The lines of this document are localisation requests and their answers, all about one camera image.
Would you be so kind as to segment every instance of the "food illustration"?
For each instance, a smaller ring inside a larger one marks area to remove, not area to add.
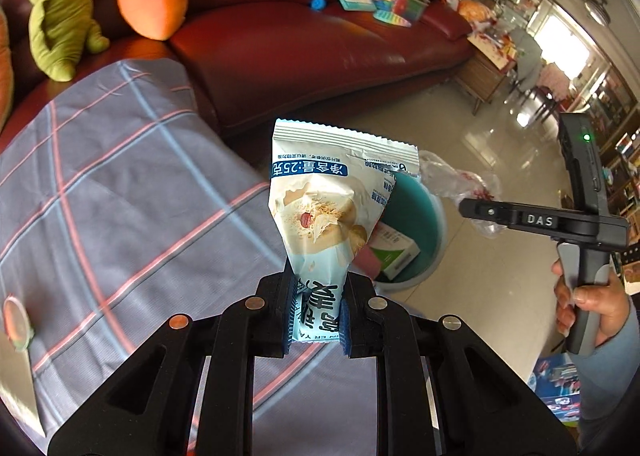
[[[356,221],[353,200],[340,194],[318,194],[309,184],[287,191],[279,215],[285,243],[296,254],[315,254],[347,239]]]
[[[361,248],[367,243],[367,231],[362,225],[354,225],[349,230],[349,245],[351,253],[355,257]]]

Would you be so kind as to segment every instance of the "green and white box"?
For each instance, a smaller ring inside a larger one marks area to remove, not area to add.
[[[373,229],[369,247],[381,261],[382,272],[390,281],[420,254],[415,241],[382,222]]]

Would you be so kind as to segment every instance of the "red leather sofa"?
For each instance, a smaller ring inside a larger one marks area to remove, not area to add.
[[[116,0],[95,0],[94,15],[111,48],[87,56],[72,82],[125,58],[175,58],[188,70],[198,111],[244,158],[268,147],[275,117],[339,124],[365,109],[450,77],[472,53],[470,27],[440,2],[410,29],[347,12],[327,0],[189,0],[184,25],[167,42],[135,34]],[[28,0],[0,0],[12,43],[14,112],[0,151],[68,83],[51,81],[31,57]]]

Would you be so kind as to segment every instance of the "human hand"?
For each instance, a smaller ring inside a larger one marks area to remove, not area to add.
[[[569,328],[575,322],[574,307],[571,306],[571,290],[564,283],[562,264],[560,260],[551,266],[551,271],[560,276],[554,292],[558,303],[556,304],[556,325],[562,335],[569,333]],[[625,287],[618,279],[614,271],[609,273],[609,283],[604,285],[587,285],[574,290],[574,303],[585,311],[594,311],[600,314],[600,328],[596,335],[596,346],[613,337],[625,325],[629,317],[629,298]]]

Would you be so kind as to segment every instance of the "colorful toy box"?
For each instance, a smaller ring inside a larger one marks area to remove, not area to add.
[[[377,9],[376,19],[402,27],[410,27],[419,20],[428,5],[421,0],[373,0],[373,3]]]

